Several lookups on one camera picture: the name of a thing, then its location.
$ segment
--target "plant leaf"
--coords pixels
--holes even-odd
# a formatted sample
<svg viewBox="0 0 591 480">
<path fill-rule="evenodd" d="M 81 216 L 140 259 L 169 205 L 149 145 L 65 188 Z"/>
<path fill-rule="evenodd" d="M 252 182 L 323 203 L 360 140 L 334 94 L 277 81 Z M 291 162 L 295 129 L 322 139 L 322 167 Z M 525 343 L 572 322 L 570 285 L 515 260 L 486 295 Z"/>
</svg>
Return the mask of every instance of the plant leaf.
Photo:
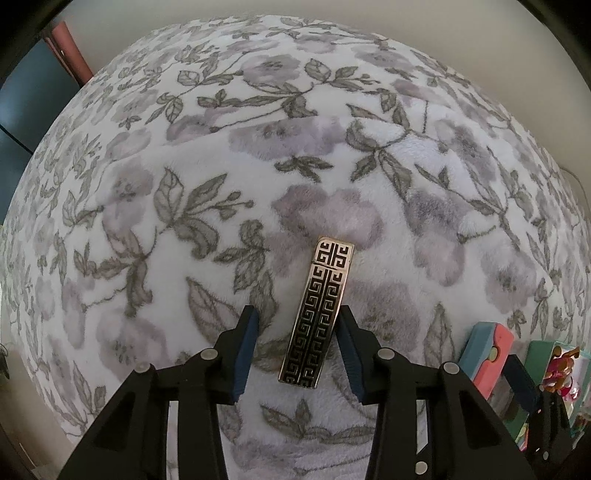
<svg viewBox="0 0 591 480">
<path fill-rule="evenodd" d="M 261 230 L 262 223 L 259 220 L 246 220 L 240 225 L 240 240 L 247 247 L 262 248 L 264 238 Z"/>
<path fill-rule="evenodd" d="M 146 303 L 152 303 L 152 292 L 146 290 L 144 282 L 148 274 L 148 264 L 145 260 L 134 263 L 127 271 L 125 292 L 127 295 L 127 307 L 125 314 L 135 317 L 137 309 Z"/>
<path fill-rule="evenodd" d="M 258 278 L 265 265 L 265 254 L 261 250 L 254 250 L 241 259 L 234 272 L 234 293 L 250 287 Z"/>
<path fill-rule="evenodd" d="M 241 100 L 240 106 L 262 106 L 262 105 L 267 105 L 269 103 L 276 102 L 277 100 L 280 100 L 280 99 L 281 99 L 281 97 L 257 95 L 255 97 L 247 98 L 246 100 Z"/>
<path fill-rule="evenodd" d="M 372 120 L 380 120 L 382 122 L 384 121 L 383 119 L 381 119 L 377 115 L 374 115 L 372 112 L 370 112 L 369 110 L 366 110 L 365 108 L 361 108 L 360 106 L 351 105 L 350 103 L 347 103 L 347 106 L 349 107 L 349 110 L 351 111 L 351 116 L 359 117 L 359 118 L 371 118 Z"/>
<path fill-rule="evenodd" d="M 197 97 L 197 104 L 203 108 L 217 108 L 220 105 L 218 100 L 209 97 Z"/>
<path fill-rule="evenodd" d="M 204 79 L 201 82 L 201 85 L 211 85 L 212 83 L 217 83 L 218 85 L 227 85 L 234 79 L 234 75 L 231 73 L 221 73 L 220 75 L 213 75 Z"/>
<path fill-rule="evenodd" d="M 289 118 L 304 118 L 318 115 L 316 110 L 308 110 L 306 108 L 306 97 L 303 95 L 288 98 L 281 104 L 281 107 Z"/>
<path fill-rule="evenodd" d="M 336 79 L 351 77 L 357 70 L 357 67 L 342 67 L 335 72 Z"/>
<path fill-rule="evenodd" d="M 437 60 L 427 57 L 426 55 L 424 55 L 420 52 L 417 52 L 415 50 L 412 50 L 412 52 L 414 53 L 416 58 L 421 60 L 430 69 L 435 70 L 438 73 L 445 73 L 446 72 L 446 69 Z"/>
<path fill-rule="evenodd" d="M 388 90 L 383 90 L 379 94 L 379 102 L 382 112 L 389 112 L 396 105 L 396 94 Z"/>
<path fill-rule="evenodd" d="M 118 257 L 138 257 L 143 254 L 138 238 L 131 229 L 114 232 L 105 228 L 105 235 Z"/>
<path fill-rule="evenodd" d="M 88 386 L 88 382 L 86 381 L 84 376 L 80 373 L 78 365 L 76 365 L 76 362 L 74 362 L 74 368 L 72 373 L 74 379 L 74 386 L 76 387 L 76 391 L 78 392 L 80 401 L 88 411 L 93 411 L 92 393 L 90 392 L 90 387 Z"/>
<path fill-rule="evenodd" d="M 377 166 L 378 163 L 375 161 L 375 155 L 373 153 L 363 157 L 355 164 L 355 169 L 351 174 L 351 181 L 365 177 L 367 174 L 373 172 Z"/>
<path fill-rule="evenodd" d="M 61 206 L 61 218 L 65 226 L 72 227 L 76 223 L 76 199 L 72 192 L 68 192 L 66 201 Z"/>
<path fill-rule="evenodd" d="M 158 218 L 167 225 L 174 222 L 183 193 L 184 186 L 176 173 L 165 168 L 158 190 L 154 193 L 154 207 Z"/>
<path fill-rule="evenodd" d="M 277 302 L 273 298 L 273 279 L 267 270 L 251 288 L 248 297 L 251 305 L 254 305 L 259 313 L 259 335 L 271 324 L 277 313 Z"/>
<path fill-rule="evenodd" d="M 267 425 L 273 427 L 275 430 L 281 432 L 288 437 L 301 439 L 304 436 L 304 432 L 300 429 L 300 426 L 296 421 L 289 418 L 284 413 L 275 410 L 271 407 L 261 405 L 262 417 Z"/>
<path fill-rule="evenodd" d="M 217 230 L 200 218 L 182 216 L 174 223 L 174 231 L 179 240 L 194 243 L 191 254 L 198 260 L 217 249 L 219 242 Z"/>
<path fill-rule="evenodd" d="M 328 83 L 329 85 L 332 85 L 335 88 L 342 88 L 343 90 L 347 90 L 348 92 L 358 92 L 359 90 L 363 90 L 363 87 L 351 82 L 351 80 L 337 79 L 332 80 L 332 82 Z"/>
<path fill-rule="evenodd" d="M 306 425 L 312 421 L 312 413 L 305 398 L 302 398 L 295 409 L 295 422 L 302 431 L 306 430 Z"/>
<path fill-rule="evenodd" d="M 191 215 L 192 213 L 195 213 L 197 207 L 209 202 L 210 200 L 213 200 L 217 196 L 224 181 L 226 181 L 227 176 L 228 174 L 224 173 L 202 183 L 199 187 L 193 189 L 191 193 L 189 193 L 187 205 L 184 209 L 184 215 Z"/>
<path fill-rule="evenodd" d="M 385 150 L 379 151 L 378 161 L 388 180 L 394 185 L 398 195 L 400 195 L 400 198 L 404 199 L 411 186 L 412 172 L 406 167 L 403 167 L 393 155 Z"/>
<path fill-rule="evenodd" d="M 95 411 L 101 411 L 105 406 L 107 389 L 104 385 L 95 388 Z"/>
<path fill-rule="evenodd" d="M 192 278 L 187 278 L 189 285 L 189 309 L 199 332 L 211 344 L 225 330 L 232 329 L 238 322 L 238 313 L 229 303 L 225 303 L 203 285 Z"/>
<path fill-rule="evenodd" d="M 437 175 L 437 178 L 439 179 L 439 183 L 441 186 L 443 186 L 443 188 L 446 189 L 449 187 L 449 175 L 447 173 L 447 167 L 443 167 L 441 169 L 439 175 Z"/>
<path fill-rule="evenodd" d="M 326 439 L 321 439 L 322 443 L 335 444 L 344 443 L 347 445 L 363 445 L 374 439 L 374 429 L 367 425 L 358 425 L 341 430 Z"/>
<path fill-rule="evenodd" d="M 359 120 L 349 125 L 345 139 L 350 147 L 361 152 L 373 152 L 379 148 L 379 144 L 373 138 L 363 134 L 363 125 Z"/>
<path fill-rule="evenodd" d="M 493 215 L 495 213 L 495 211 L 482 200 L 470 200 L 468 203 L 470 203 L 477 212 L 480 212 L 485 216 Z"/>
<path fill-rule="evenodd" d="M 119 258 L 108 258 L 100 263 L 92 276 L 94 278 L 110 280 L 123 272 L 127 267 L 129 267 L 129 264 L 123 263 Z"/>
<path fill-rule="evenodd" d="M 213 261 L 222 264 L 232 263 L 244 257 L 249 251 L 248 248 L 230 247 L 217 255 Z"/>
<path fill-rule="evenodd" d="M 324 65 L 324 63 L 315 59 L 310 59 L 304 66 L 304 70 L 310 77 L 319 82 L 328 80 L 332 73 L 331 69 Z"/>
<path fill-rule="evenodd" d="M 438 368 L 443 362 L 456 359 L 456 347 L 452 339 L 452 328 L 449 325 L 445 308 L 441 303 L 435 307 L 435 316 L 423 340 L 425 364 Z"/>
<path fill-rule="evenodd" d="M 534 214 L 534 206 L 531 203 L 529 195 L 524 190 L 519 190 L 515 196 L 515 204 L 523 210 L 523 216 L 526 220 L 529 220 Z"/>
<path fill-rule="evenodd" d="M 546 279 L 542 278 L 540 283 L 538 283 L 538 287 L 535 289 L 534 300 L 538 303 L 548 297 L 548 291 L 546 290 L 545 284 Z"/>
<path fill-rule="evenodd" d="M 242 417 L 237 405 L 218 405 L 217 416 L 222 433 L 235 443 L 242 430 Z"/>
<path fill-rule="evenodd" d="M 152 121 L 156 120 L 156 119 L 157 119 L 157 118 L 160 116 L 160 114 L 161 114 L 162 112 L 164 112 L 164 109 L 165 109 L 165 108 L 166 108 L 166 105 L 164 105 L 164 106 L 161 106 L 160 108 L 157 108 L 156 110 L 154 110 L 154 111 L 152 112 L 152 115 L 150 115 L 150 118 L 148 118 L 148 119 L 146 120 L 146 122 L 145 122 L 145 125 L 148 125 L 150 122 L 152 122 Z"/>
<path fill-rule="evenodd" d="M 540 250 L 537 242 L 531 237 L 529 232 L 527 232 L 527 239 L 530 241 L 531 254 L 533 255 L 535 261 L 538 262 L 544 270 L 546 270 L 546 259 L 544 258 L 544 254 L 542 253 L 542 250 Z"/>
<path fill-rule="evenodd" d="M 303 27 L 304 24 L 294 18 L 290 17 L 281 17 L 281 23 L 284 25 L 289 25 L 290 27 Z"/>
<path fill-rule="evenodd" d="M 174 123 L 174 121 L 177 119 L 177 117 L 181 114 L 182 111 L 183 100 L 180 97 L 176 97 L 166 106 L 164 116 L 166 117 L 166 120 L 168 120 L 170 123 Z"/>
<path fill-rule="evenodd" d="M 258 342 L 252 363 L 264 372 L 278 372 L 281 369 L 288 344 L 289 338 L 270 340 L 265 343 Z"/>
</svg>

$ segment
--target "fleece blanket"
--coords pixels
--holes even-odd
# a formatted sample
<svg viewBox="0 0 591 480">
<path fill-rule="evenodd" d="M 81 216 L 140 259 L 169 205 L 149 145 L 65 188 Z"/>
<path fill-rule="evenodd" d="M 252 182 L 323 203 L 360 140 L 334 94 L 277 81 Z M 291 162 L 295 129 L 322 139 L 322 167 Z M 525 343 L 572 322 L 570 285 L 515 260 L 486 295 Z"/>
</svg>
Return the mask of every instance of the fleece blanket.
<svg viewBox="0 0 591 480">
<path fill-rule="evenodd" d="M 420 51 L 275 16 L 153 31 L 76 95 L 11 203 L 3 315 L 76 443 L 136 362 L 182 363 L 254 304 L 230 478 L 362 478 L 376 410 L 335 345 L 316 390 L 277 381 L 320 235 L 355 244 L 343 303 L 414 362 L 481 321 L 520 353 L 587 345 L 589 224 L 531 134 Z"/>
</svg>

